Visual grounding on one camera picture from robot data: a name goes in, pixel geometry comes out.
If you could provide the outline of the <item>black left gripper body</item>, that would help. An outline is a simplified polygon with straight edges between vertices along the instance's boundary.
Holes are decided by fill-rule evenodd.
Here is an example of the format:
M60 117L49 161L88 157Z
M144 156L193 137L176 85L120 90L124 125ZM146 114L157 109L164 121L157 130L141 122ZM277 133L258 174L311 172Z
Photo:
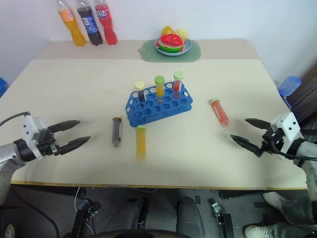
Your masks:
M54 131L50 128L42 131L37 148L42 156L59 155L60 146L54 137Z

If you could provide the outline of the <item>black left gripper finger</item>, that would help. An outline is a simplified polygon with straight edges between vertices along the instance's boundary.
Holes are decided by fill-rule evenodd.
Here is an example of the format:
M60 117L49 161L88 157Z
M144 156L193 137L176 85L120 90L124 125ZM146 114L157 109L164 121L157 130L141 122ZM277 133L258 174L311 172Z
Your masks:
M90 136L85 136L85 137L80 137L80 138L77 138L77 139L70 141L68 144L60 147L59 154L64 155L66 153L69 153L69 152L79 148L80 146L82 146L83 144L88 142L88 140L90 138L91 138Z
M80 123L79 120L67 120L67 121L63 121L63 122L48 126L48 129L50 130L51 133L57 133L60 131L69 130L75 127L76 125L78 125L79 123Z

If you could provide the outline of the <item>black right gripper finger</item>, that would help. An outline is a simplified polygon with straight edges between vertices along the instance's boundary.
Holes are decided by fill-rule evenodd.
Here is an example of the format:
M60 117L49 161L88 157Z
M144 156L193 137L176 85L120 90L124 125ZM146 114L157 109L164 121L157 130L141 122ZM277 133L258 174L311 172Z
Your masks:
M248 118L245 121L259 129L270 129L270 122L261 119Z
M249 142L249 140L241 137L241 136L237 136L237 135L230 135L230 137L241 147L243 147L244 149L247 149L248 151L252 152L253 154L255 154L257 157L260 157L263 153L263 151L261 150L261 148L259 148L257 145L252 144Z

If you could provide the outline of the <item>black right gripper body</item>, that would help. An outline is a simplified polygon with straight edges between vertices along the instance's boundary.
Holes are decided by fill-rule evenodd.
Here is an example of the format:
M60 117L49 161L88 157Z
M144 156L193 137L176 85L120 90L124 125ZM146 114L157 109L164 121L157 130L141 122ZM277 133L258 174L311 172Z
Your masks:
M273 131L271 127L265 128L266 132L262 136L262 145L259 149L258 155L262 155L263 152L269 154L279 154L282 146L284 145L283 136L284 132L281 128L277 131Z

